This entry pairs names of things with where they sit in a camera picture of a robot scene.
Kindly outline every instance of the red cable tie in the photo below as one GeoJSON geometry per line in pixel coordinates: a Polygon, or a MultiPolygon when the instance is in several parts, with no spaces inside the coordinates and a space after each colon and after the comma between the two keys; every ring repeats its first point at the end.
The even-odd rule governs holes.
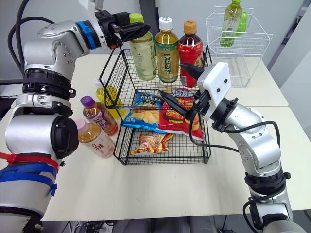
{"type": "Polygon", "coordinates": [[[53,166],[57,172],[59,170],[58,163],[55,160],[50,159],[50,158],[46,158],[46,157],[18,156],[17,154],[6,154],[6,153],[0,152],[0,158],[6,159],[6,161],[8,163],[13,163],[13,162],[41,162],[41,163],[46,163],[46,164],[53,166]]]}

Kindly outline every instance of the black wire basket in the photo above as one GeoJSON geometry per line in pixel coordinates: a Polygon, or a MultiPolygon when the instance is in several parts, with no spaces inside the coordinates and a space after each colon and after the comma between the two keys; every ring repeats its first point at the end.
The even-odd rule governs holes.
{"type": "MultiPolygon", "coordinates": [[[[116,61],[109,74],[107,82],[102,83],[105,88],[105,106],[113,109],[155,109],[149,105],[133,106],[137,92],[146,92],[159,96],[159,90],[167,90],[184,88],[180,79],[174,83],[163,83],[158,76],[150,81],[144,81],[136,75],[135,65],[131,51],[128,49],[120,49],[119,54],[114,54],[113,50],[105,64],[100,75],[105,73],[108,64],[113,56],[116,61]],[[113,86],[116,91],[106,91],[107,86],[113,86]]],[[[207,59],[203,54],[203,67],[207,67],[207,59]]],[[[209,144],[209,133],[206,122],[203,117],[199,117],[201,129],[203,132],[203,140],[200,143],[209,144]]],[[[139,146],[139,136],[142,133],[151,133],[145,129],[134,129],[120,127],[114,156],[124,165],[127,164],[177,164],[177,163],[207,163],[211,155],[210,147],[201,147],[192,143],[188,136],[183,134],[174,134],[173,138],[168,141],[169,151],[156,153],[152,155],[131,155],[131,151],[139,146]]]]}

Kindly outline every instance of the white wire basket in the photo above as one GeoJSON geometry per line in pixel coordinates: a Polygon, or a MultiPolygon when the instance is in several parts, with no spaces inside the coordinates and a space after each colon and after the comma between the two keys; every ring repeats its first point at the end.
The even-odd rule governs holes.
{"type": "Polygon", "coordinates": [[[248,13],[245,32],[236,37],[222,37],[224,6],[216,6],[214,12],[206,18],[207,43],[214,63],[228,62],[233,87],[246,87],[266,52],[273,35],[266,33],[253,15],[253,8],[242,8],[248,13]],[[221,46],[221,40],[234,38],[231,47],[221,46]]]}

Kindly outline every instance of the plastic bottle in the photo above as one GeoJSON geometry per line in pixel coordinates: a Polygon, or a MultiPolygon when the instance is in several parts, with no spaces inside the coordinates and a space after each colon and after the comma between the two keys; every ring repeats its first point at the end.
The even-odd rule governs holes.
{"type": "MultiPolygon", "coordinates": [[[[185,35],[179,39],[178,51],[180,63],[190,63],[198,67],[202,66],[203,42],[195,34],[196,22],[187,20],[184,22],[185,35]]],[[[182,67],[180,68],[180,81],[185,87],[195,87],[197,80],[188,74],[182,67]]]]}
{"type": "Polygon", "coordinates": [[[109,136],[118,131],[118,124],[102,103],[95,102],[91,96],[84,96],[80,101],[84,106],[83,115],[87,119],[99,125],[109,136]]]}
{"type": "MultiPolygon", "coordinates": [[[[140,13],[130,14],[130,22],[144,22],[140,13]]],[[[143,80],[151,80],[156,76],[155,46],[151,32],[130,41],[137,75],[143,80]]]]}
{"type": "MultiPolygon", "coordinates": [[[[226,8],[222,31],[236,32],[238,30],[240,17],[242,14],[240,2],[241,0],[232,0],[232,3],[226,8]]],[[[220,45],[223,47],[232,46],[235,36],[235,33],[223,32],[220,45]]]]}
{"type": "Polygon", "coordinates": [[[159,19],[160,32],[155,36],[158,75],[161,81],[173,83],[178,77],[178,38],[172,33],[173,23],[169,17],[159,19]]]}
{"type": "MultiPolygon", "coordinates": [[[[96,97],[104,105],[105,104],[105,92],[104,92],[103,85],[101,84],[101,82],[98,79],[95,80],[95,85],[97,87],[96,97]]],[[[107,89],[108,94],[111,97],[117,96],[118,92],[117,92],[117,90],[113,86],[108,85],[106,87],[106,89],[107,89]]],[[[109,98],[107,99],[107,103],[108,103],[108,105],[112,105],[112,101],[109,98]]],[[[123,106],[120,98],[118,98],[117,106],[123,106]]],[[[116,109],[108,108],[108,111],[111,113],[111,115],[112,115],[112,117],[114,119],[120,119],[120,116],[119,116],[118,112],[120,113],[121,117],[124,117],[125,114],[126,114],[126,110],[125,109],[118,109],[118,112],[117,112],[116,109]]]]}
{"type": "Polygon", "coordinates": [[[112,155],[115,143],[100,126],[94,123],[88,124],[84,120],[76,120],[75,123],[78,128],[79,142],[102,158],[112,155]]]}

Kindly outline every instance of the wire basket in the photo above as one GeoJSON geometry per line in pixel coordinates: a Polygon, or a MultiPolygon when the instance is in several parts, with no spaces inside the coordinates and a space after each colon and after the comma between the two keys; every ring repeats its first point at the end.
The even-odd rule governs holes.
{"type": "Polygon", "coordinates": [[[265,54],[273,35],[267,34],[253,15],[253,8],[243,8],[247,12],[246,31],[236,37],[222,37],[223,22],[226,7],[216,6],[214,12],[206,18],[207,44],[213,62],[227,62],[229,64],[231,83],[233,87],[246,87],[253,76],[259,62],[265,54]],[[231,47],[221,46],[221,40],[233,38],[231,47]]]}
{"type": "MultiPolygon", "coordinates": [[[[120,49],[118,55],[114,55],[113,50],[109,59],[104,66],[100,75],[102,76],[107,70],[108,63],[112,56],[117,59],[112,67],[105,85],[105,106],[114,109],[154,109],[148,105],[133,106],[137,92],[147,92],[159,95],[158,90],[167,90],[167,88],[185,88],[180,79],[174,83],[163,83],[158,76],[150,81],[140,79],[136,74],[136,69],[131,51],[128,49],[120,49]],[[107,86],[113,86],[115,92],[106,91],[107,86]]],[[[203,54],[203,66],[207,67],[205,53],[203,54]]],[[[203,141],[200,143],[209,144],[209,133],[206,122],[203,117],[199,118],[203,133],[203,141]]],[[[209,147],[201,147],[193,144],[188,136],[183,134],[174,134],[173,138],[168,141],[169,151],[161,152],[153,155],[130,155],[131,151],[139,146],[139,136],[142,133],[151,133],[144,129],[133,129],[120,127],[114,156],[124,165],[129,164],[177,164],[177,163],[207,163],[211,155],[209,147]]]]}
{"type": "MultiPolygon", "coordinates": [[[[111,52],[107,63],[110,61],[113,54],[114,50],[111,52]]],[[[205,53],[203,54],[203,66],[207,66],[205,53]]],[[[107,64],[100,75],[100,80],[102,80],[106,67],[107,64]]],[[[167,89],[185,88],[180,82],[179,75],[174,83],[164,83],[160,80],[158,75],[149,81],[140,79],[136,74],[134,60],[129,49],[120,50],[106,85],[103,84],[105,88],[108,85],[115,87],[116,92],[109,93],[105,91],[105,106],[114,109],[151,109],[148,105],[140,105],[138,107],[133,106],[137,92],[147,92],[154,95],[160,95],[159,90],[166,91],[167,89]]]]}
{"type": "MultiPolygon", "coordinates": [[[[198,142],[209,143],[207,125],[202,117],[200,125],[204,140],[198,142]]],[[[130,155],[131,151],[139,146],[139,136],[142,133],[150,133],[150,131],[121,127],[114,155],[122,164],[206,164],[211,154],[209,147],[197,146],[190,141],[189,137],[183,134],[174,134],[167,143],[169,151],[153,155],[130,155]]]]}

